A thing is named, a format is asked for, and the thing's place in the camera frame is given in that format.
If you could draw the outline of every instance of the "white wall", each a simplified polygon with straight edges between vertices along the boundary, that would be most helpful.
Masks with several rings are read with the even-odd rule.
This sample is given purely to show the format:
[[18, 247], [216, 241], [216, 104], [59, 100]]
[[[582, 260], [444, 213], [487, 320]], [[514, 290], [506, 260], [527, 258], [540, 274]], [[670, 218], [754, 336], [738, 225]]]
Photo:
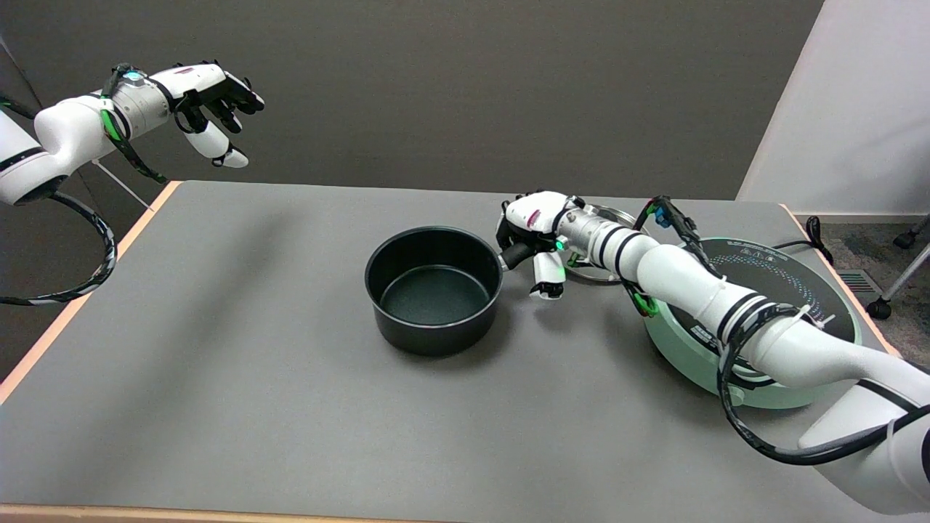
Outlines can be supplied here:
[[737, 199], [930, 211], [930, 2], [825, 2]]

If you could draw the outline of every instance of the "black cable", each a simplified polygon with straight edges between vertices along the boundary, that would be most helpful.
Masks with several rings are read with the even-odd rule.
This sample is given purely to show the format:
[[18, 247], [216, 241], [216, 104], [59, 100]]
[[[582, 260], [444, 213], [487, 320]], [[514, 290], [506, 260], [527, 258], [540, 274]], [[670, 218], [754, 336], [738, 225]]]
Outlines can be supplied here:
[[827, 263], [833, 265], [833, 254], [827, 249], [827, 246], [824, 245], [823, 240], [820, 238], [820, 218], [817, 216], [811, 216], [807, 219], [807, 223], [804, 224], [804, 230], [807, 232], [807, 237], [809, 240], [797, 240], [793, 242], [787, 242], [783, 244], [778, 244], [773, 246], [773, 248], [785, 248], [792, 247], [795, 245], [807, 245], [812, 248], [815, 248], [823, 254], [823, 257], [827, 259]]
[[74, 288], [69, 288], [68, 290], [63, 290], [61, 292], [41, 294], [33, 298], [14, 298], [9, 296], [0, 296], [0, 304], [36, 306], [48, 305], [51, 303], [70, 302], [71, 300], [80, 298], [81, 296], [84, 296], [85, 294], [88, 294], [90, 291], [99, 287], [100, 284], [106, 281], [106, 279], [113, 273], [113, 268], [116, 265], [116, 241], [113, 239], [113, 229], [110, 228], [110, 225], [108, 225], [107, 222], [104, 221], [103, 218], [101, 218], [93, 209], [84, 205], [75, 198], [68, 196], [67, 194], [54, 193], [49, 197], [49, 199], [62, 203], [66, 207], [74, 210], [94, 226], [97, 234], [100, 235], [100, 238], [103, 240], [103, 247], [105, 249], [103, 261], [100, 263], [100, 266], [97, 268], [97, 270], [94, 271], [94, 274], [87, 279], [87, 281]]
[[[184, 97], [181, 98], [180, 101], [178, 102], [178, 105], [176, 106], [176, 108], [186, 106], [187, 100], [188, 100], [188, 98], [187, 98], [187, 95], [185, 94]], [[174, 115], [175, 115], [175, 125], [178, 126], [178, 129], [180, 129], [180, 132], [182, 132], [182, 133], [184, 133], [184, 134], [194, 134], [194, 132], [196, 132], [196, 131], [193, 130], [193, 127], [191, 127], [191, 122], [190, 122], [190, 121], [187, 122], [187, 127], [185, 127], [183, 124], [181, 124], [181, 122], [180, 122], [181, 111], [177, 111], [177, 110], [174, 111]]]
[[[708, 272], [718, 278], [720, 277], [701, 246], [701, 238], [694, 221], [678, 210], [667, 196], [656, 196], [650, 199], [636, 219], [633, 229], [641, 229], [648, 216], [653, 213], [656, 214], [656, 222], [660, 226], [674, 228], [679, 238], [684, 241], [685, 250], [695, 255], [697, 260], [701, 262]], [[778, 245], [776, 248], [809, 245], [822, 252], [827, 261], [833, 264], [832, 254], [827, 250], [823, 241], [820, 239], [820, 219], [818, 217], [811, 216], [807, 219], [806, 232], [807, 236], [810, 238], [809, 241], [789, 242]], [[758, 333], [762, 327], [781, 317], [801, 315], [804, 321], [813, 323], [813, 318], [803, 313], [801, 309], [789, 304], [775, 304], [769, 302], [757, 310], [758, 312], [754, 315], [754, 318], [750, 316], [749, 318], [741, 319], [742, 323], [727, 335], [726, 340], [718, 340], [720, 344], [720, 362], [717, 368], [717, 394], [724, 408], [726, 420], [737, 431], [737, 434], [739, 434], [746, 443], [767, 458], [780, 463], [807, 466], [833, 462], [884, 441], [888, 437], [887, 425], [873, 427], [860, 433], [818, 445], [811, 449], [780, 449], [753, 433], [752, 430], [739, 419], [739, 416], [733, 408], [733, 399], [730, 396], [730, 384], [734, 375], [734, 366], [736, 365], [743, 346], [752, 336]], [[908, 424], [928, 414], [930, 414], [930, 405], [924, 405], [919, 409], [905, 414], [892, 422], [892, 433], [901, 430]]]
[[[733, 409], [733, 401], [730, 397], [729, 380], [733, 373], [734, 364], [737, 361], [739, 352], [749, 339], [756, 334], [759, 329], [769, 322], [785, 316], [793, 316], [801, 311], [793, 305], [780, 304], [767, 307], [760, 311], [756, 319], [747, 327], [740, 326], [735, 329], [728, 337], [727, 342], [721, 341], [721, 363], [717, 369], [717, 394], [720, 396], [721, 404], [724, 407], [726, 420], [737, 431], [740, 437], [746, 443], [763, 454], [765, 457], [780, 463], [792, 465], [815, 466], [824, 463], [833, 462], [850, 456], [861, 450], [867, 449], [884, 441], [888, 436], [887, 425], [881, 425], [872, 429], [863, 431], [860, 436], [853, 439], [843, 438], [820, 445], [813, 451], [797, 449], [787, 451], [779, 449], [775, 445], [768, 443], [761, 437], [757, 436], [752, 430], [737, 416]], [[930, 405], [913, 410], [904, 416], [892, 422], [892, 433], [901, 430], [907, 425], [921, 419], [923, 416], [930, 414]]]
[[12, 62], [13, 62], [13, 67], [16, 68], [16, 72], [20, 74], [20, 78], [22, 78], [22, 81], [26, 84], [26, 89], [29, 90], [30, 96], [33, 97], [33, 100], [35, 101], [36, 105], [39, 106], [39, 110], [41, 111], [42, 109], [45, 109], [45, 106], [42, 104], [42, 101], [39, 100], [39, 95], [35, 93], [35, 87], [33, 87], [33, 83], [30, 82], [29, 78], [26, 77], [26, 72], [22, 70], [20, 65], [17, 64], [15, 60], [12, 60]]
[[[100, 92], [100, 99], [103, 101], [111, 101], [113, 93], [116, 92], [120, 81], [123, 79], [123, 75], [134, 70], [135, 68], [132, 65], [125, 62], [119, 63], [116, 67], [113, 67], [113, 74], [111, 74], [103, 84], [103, 90]], [[129, 165], [146, 178], [151, 178], [162, 185], [168, 183], [167, 178], [159, 174], [158, 171], [145, 165], [145, 162], [142, 161], [142, 158], [139, 157], [136, 150], [129, 144], [129, 140], [126, 139], [123, 130], [116, 124], [116, 118], [112, 112], [107, 109], [101, 109], [100, 117], [103, 120], [103, 126], [106, 130], [103, 134], [105, 134], [110, 140], [110, 143], [123, 154], [123, 157], [126, 158]]]
[[16, 113], [27, 120], [35, 119], [35, 111], [26, 107], [25, 105], [11, 99], [4, 93], [0, 92], [0, 106], [8, 108], [13, 113]]

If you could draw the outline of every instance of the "power cord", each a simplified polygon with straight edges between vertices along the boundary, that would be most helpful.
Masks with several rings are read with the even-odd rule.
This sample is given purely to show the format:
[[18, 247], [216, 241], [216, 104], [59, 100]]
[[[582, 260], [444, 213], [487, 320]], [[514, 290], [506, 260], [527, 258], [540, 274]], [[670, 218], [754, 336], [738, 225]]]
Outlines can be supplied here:
[[25, 105], [15, 100], [12, 100], [11, 98], [7, 97], [2, 92], [0, 92], [0, 107], [6, 107], [13, 113], [18, 114], [22, 116], [23, 118], [26, 118], [29, 120], [35, 119], [35, 111], [33, 111], [32, 109], [26, 107]]
[[116, 67], [113, 67], [113, 74], [111, 74], [110, 78], [103, 84], [103, 90], [100, 92], [100, 101], [103, 102], [103, 108], [100, 109], [100, 120], [103, 121], [103, 129], [106, 131], [104, 134], [110, 139], [113, 146], [123, 154], [123, 157], [126, 158], [129, 165], [139, 174], [165, 185], [168, 183], [168, 179], [159, 174], [158, 171], [145, 165], [145, 162], [142, 161], [142, 158], [139, 157], [136, 150], [129, 144], [129, 140], [126, 139], [123, 130], [116, 124], [116, 117], [111, 111], [111, 109], [115, 111], [112, 100], [113, 93], [115, 93], [116, 89], [119, 87], [123, 75], [130, 71], [136, 71], [136, 68], [125, 62], [119, 63]]
[[807, 219], [807, 223], [804, 224], [804, 231], [807, 233], [808, 240], [797, 240], [793, 242], [787, 242], [783, 244], [778, 244], [773, 246], [773, 248], [785, 248], [792, 247], [795, 245], [807, 245], [809, 247], [815, 248], [823, 254], [823, 257], [827, 259], [827, 263], [830, 266], [833, 265], [833, 254], [827, 249], [827, 246], [824, 245], [823, 240], [820, 238], [820, 218], [817, 216], [811, 216]]
[[871, 427], [809, 449], [783, 449], [757, 436], [739, 419], [736, 411], [733, 409], [733, 401], [730, 397], [729, 387], [733, 366], [743, 346], [759, 331], [759, 329], [778, 318], [797, 315], [802, 316], [805, 320], [810, 320], [809, 316], [806, 315], [806, 308], [798, 309], [793, 305], [784, 303], [779, 305], [771, 304], [771, 306], [761, 310], [757, 314], [756, 319], [748, 326], [743, 325], [740, 326], [739, 329], [734, 329], [727, 341], [719, 341], [721, 348], [720, 366], [717, 369], [717, 394], [724, 407], [726, 420], [730, 422], [730, 425], [736, 429], [739, 436], [742, 437], [746, 443], [763, 454], [763, 456], [790, 465], [815, 466], [830, 463], [867, 449], [873, 445], [877, 445], [893, 433], [916, 422], [923, 416], [930, 414], [930, 405], [924, 405], [919, 409], [912, 410], [904, 416], [891, 421], [887, 425]]
[[[693, 254], [707, 272], [711, 273], [716, 278], [722, 278], [721, 274], [717, 272], [717, 268], [713, 266], [713, 263], [711, 263], [711, 260], [707, 257], [707, 253], [704, 252], [704, 247], [700, 244], [701, 239], [695, 221], [685, 216], [684, 213], [671, 202], [671, 198], [661, 194], [650, 198], [640, 211], [632, 229], [634, 231], [642, 230], [645, 221], [648, 220], [650, 216], [655, 216], [656, 223], [663, 229], [668, 229], [669, 227], [674, 229], [678, 237], [684, 242], [684, 250]], [[619, 249], [623, 250], [623, 244], [620, 245]], [[646, 294], [638, 283], [624, 278], [623, 275], [618, 275], [618, 277], [620, 283], [623, 284], [623, 288], [625, 288], [627, 294], [630, 295], [630, 299], [636, 307], [636, 311], [639, 312], [642, 317], [652, 317], [658, 314], [658, 305], [656, 301]]]
[[61, 203], [67, 208], [77, 212], [85, 220], [89, 221], [91, 225], [94, 226], [94, 229], [97, 231], [97, 234], [100, 235], [100, 239], [103, 240], [103, 248], [105, 250], [103, 261], [100, 263], [100, 266], [94, 271], [94, 274], [90, 276], [84, 283], [78, 285], [74, 288], [69, 288], [68, 290], [63, 290], [61, 292], [53, 292], [50, 294], [41, 294], [32, 298], [15, 298], [11, 296], [0, 296], [0, 304], [4, 305], [22, 305], [22, 306], [36, 306], [36, 305], [49, 305], [51, 303], [65, 303], [70, 302], [76, 298], [80, 298], [85, 294], [88, 294], [90, 291], [99, 287], [110, 275], [113, 273], [113, 268], [116, 266], [116, 240], [113, 237], [113, 229], [110, 228], [110, 225], [103, 220], [92, 208], [82, 204], [77, 199], [68, 196], [64, 193], [54, 193], [52, 196], [48, 197], [51, 200]]

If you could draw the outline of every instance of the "gray wall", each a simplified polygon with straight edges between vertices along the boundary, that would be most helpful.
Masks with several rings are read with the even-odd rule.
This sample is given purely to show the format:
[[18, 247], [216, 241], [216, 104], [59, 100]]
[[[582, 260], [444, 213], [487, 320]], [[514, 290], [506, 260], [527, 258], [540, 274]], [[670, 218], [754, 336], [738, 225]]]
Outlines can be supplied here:
[[[252, 164], [215, 169], [162, 126], [134, 143], [169, 178], [732, 198], [820, 4], [0, 0], [0, 33], [43, 101], [124, 60], [248, 76]], [[81, 173], [127, 230], [138, 204]]]

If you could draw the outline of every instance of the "gray table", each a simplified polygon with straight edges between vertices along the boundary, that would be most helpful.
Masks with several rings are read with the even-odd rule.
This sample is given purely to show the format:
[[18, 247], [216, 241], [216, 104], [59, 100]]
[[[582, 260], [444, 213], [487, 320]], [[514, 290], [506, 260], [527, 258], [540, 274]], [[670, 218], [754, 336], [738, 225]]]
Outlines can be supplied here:
[[[183, 183], [3, 405], [0, 501], [476, 523], [925, 521], [875, 515], [814, 470], [756, 454], [714, 396], [650, 350], [618, 288], [570, 285], [540, 305], [525, 267], [471, 350], [393, 350], [365, 294], [369, 254], [423, 224], [493, 240], [505, 197]], [[801, 236], [776, 205], [679, 205], [704, 235]], [[812, 251], [797, 258], [831, 278]], [[745, 417], [793, 444], [835, 397]]]

